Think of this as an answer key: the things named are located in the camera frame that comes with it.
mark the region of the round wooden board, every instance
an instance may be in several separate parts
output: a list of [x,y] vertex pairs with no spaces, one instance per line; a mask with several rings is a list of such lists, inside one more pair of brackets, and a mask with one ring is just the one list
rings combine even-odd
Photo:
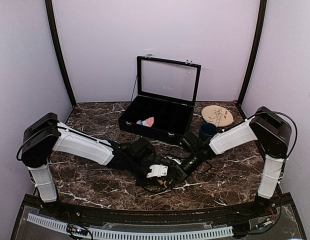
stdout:
[[216,127],[226,127],[234,122],[233,115],[225,107],[210,105],[202,109],[201,115],[208,123]]

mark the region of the brown marble surface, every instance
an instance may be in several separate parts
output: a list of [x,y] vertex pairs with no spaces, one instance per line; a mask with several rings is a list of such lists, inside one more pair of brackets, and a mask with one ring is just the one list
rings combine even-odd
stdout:
[[[118,118],[128,105],[127,102],[78,104],[66,124],[95,138],[134,142],[139,136],[121,131],[118,124]],[[234,116],[234,125],[242,121],[233,103],[197,102],[190,127],[196,134],[205,123],[201,110],[208,105],[227,108]],[[155,146],[157,158],[167,153],[188,155],[179,146],[150,141]],[[49,159],[59,197],[65,203],[118,210],[167,211],[229,206],[254,200],[264,167],[254,142],[215,157],[211,164],[209,172],[193,173],[171,191],[150,194],[135,186],[134,175],[128,171],[108,169],[62,152],[54,152]],[[198,172],[206,168],[203,164]]]

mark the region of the clear plastic panel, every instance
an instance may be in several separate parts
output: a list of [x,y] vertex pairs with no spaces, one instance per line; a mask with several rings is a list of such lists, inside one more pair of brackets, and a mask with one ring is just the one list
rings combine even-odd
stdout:
[[196,67],[142,60],[141,90],[191,102],[196,74]]

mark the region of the white wall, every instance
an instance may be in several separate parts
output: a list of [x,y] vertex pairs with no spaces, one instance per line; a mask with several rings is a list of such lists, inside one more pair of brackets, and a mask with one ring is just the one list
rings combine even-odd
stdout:
[[24,130],[48,112],[71,111],[54,52],[44,0],[0,0],[0,239],[10,239],[27,168],[16,160]]
[[249,116],[260,106],[287,113],[298,126],[282,188],[291,192],[310,239],[310,0],[267,3],[243,110]]
[[136,56],[201,64],[198,101],[238,98],[259,0],[54,0],[78,102],[129,101]]

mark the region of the black frame edge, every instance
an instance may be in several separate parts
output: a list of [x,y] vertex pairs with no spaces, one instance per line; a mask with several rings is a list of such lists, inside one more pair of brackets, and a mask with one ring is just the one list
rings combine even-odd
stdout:
[[76,99],[74,96],[74,92],[71,86],[71,82],[66,70],[63,54],[62,54],[62,49],[60,45],[60,40],[59,40],[59,35],[57,32],[57,27],[56,27],[56,22],[55,22],[55,17],[54,17],[54,9],[53,9],[53,3],[52,0],[45,0],[46,4],[46,12],[47,12],[47,18],[48,18],[48,23],[49,23],[49,29],[50,29],[50,34],[51,34],[51,39],[53,41],[54,49],[55,49],[55,54],[56,58],[58,61],[59,69],[61,76],[63,78],[63,82],[68,94],[68,98],[70,100],[70,103],[72,107],[76,106]]
[[[289,192],[284,193],[284,194],[282,194],[281,198],[282,198],[282,204],[283,205],[291,204],[291,207],[293,209],[293,213],[294,213],[294,216],[296,218],[296,222],[297,222],[301,237],[302,237],[302,239],[306,240],[307,238],[306,238],[305,230],[304,230],[304,227],[302,225],[302,222],[301,222],[299,213],[297,211],[296,205],[294,203],[294,200],[291,196],[291,193],[289,193]],[[273,202],[276,204],[276,206],[279,206],[280,205],[280,197],[275,196],[273,198]],[[243,216],[243,217],[239,217],[239,218],[233,217],[233,216],[230,217],[229,216],[230,211],[236,212],[236,211],[238,211],[238,209],[241,209],[242,207],[244,207],[244,208],[248,207],[252,203],[253,202],[247,202],[247,203],[241,203],[241,204],[225,206],[225,207],[213,207],[213,208],[200,209],[201,212],[202,211],[207,212],[207,214],[205,215],[206,217],[204,217],[204,219],[202,219],[201,217],[200,218],[196,217],[196,214],[191,214],[192,217],[188,220],[186,218],[184,218],[183,214],[182,214],[180,216],[181,218],[179,218],[179,219],[181,219],[183,222],[193,220],[191,222],[198,223],[198,222],[202,222],[203,220],[205,220],[205,221],[208,221],[211,219],[218,220],[219,218],[222,218],[221,219],[222,223],[220,221],[216,221],[216,223],[217,224],[220,224],[220,223],[221,224],[227,224],[228,226],[235,226],[237,224],[241,224],[243,222],[248,221],[250,219],[250,216]],[[19,227],[19,222],[21,221],[21,217],[22,217],[25,206],[38,208],[40,214],[43,214],[43,215],[48,216],[48,217],[53,217],[52,215],[50,215],[50,213],[47,210],[43,211],[43,209],[41,208],[42,207],[41,204],[42,204],[42,202],[41,202],[39,197],[32,196],[29,194],[25,194],[24,199],[23,199],[21,206],[19,208],[18,215],[16,217],[15,223],[14,223],[14,228],[13,228],[11,238],[10,238],[11,240],[14,240],[16,237],[17,230]],[[74,204],[64,203],[64,202],[60,202],[58,205],[62,206],[62,209],[67,210],[68,212],[71,212],[71,214],[73,214],[73,215],[76,214],[77,212],[81,213],[80,217],[78,217],[78,219],[76,219],[74,222],[79,223],[79,224],[86,226],[86,227],[89,227],[91,225],[91,223],[89,223],[89,221],[87,221],[88,220],[87,217],[93,217],[93,218],[99,219],[100,224],[97,224],[97,225],[94,224],[94,225],[102,226],[103,223],[105,222],[105,214],[106,215],[112,214],[113,216],[116,216],[116,220],[122,220],[123,221],[123,220],[131,219],[131,217],[128,215],[132,216],[132,214],[134,215],[134,213],[143,213],[143,214],[145,213],[143,211],[134,211],[134,210],[115,210],[115,209],[105,209],[105,208],[97,208],[97,207],[89,207],[89,206],[79,206],[79,205],[74,205]],[[198,210],[199,209],[182,210],[181,212],[182,213],[194,213]],[[153,213],[153,214],[164,213],[165,215],[167,215],[167,214],[171,215],[171,214],[176,213],[176,212],[179,212],[179,211],[150,211],[149,213]],[[223,214],[212,215],[214,212],[221,212]],[[126,213],[124,215],[125,217],[124,218],[120,217],[120,215],[121,215],[120,213]]]
[[244,101],[244,98],[245,98],[245,95],[248,90],[249,83],[252,77],[252,73],[253,73],[253,69],[254,69],[254,65],[256,61],[256,56],[259,50],[262,30],[263,30],[266,5],[267,5],[267,0],[260,0],[254,40],[253,40],[253,44],[251,47],[251,52],[250,52],[250,56],[248,60],[245,77],[244,77],[243,84],[241,86],[240,93],[239,93],[238,100],[237,100],[239,105],[243,104],[243,101]]

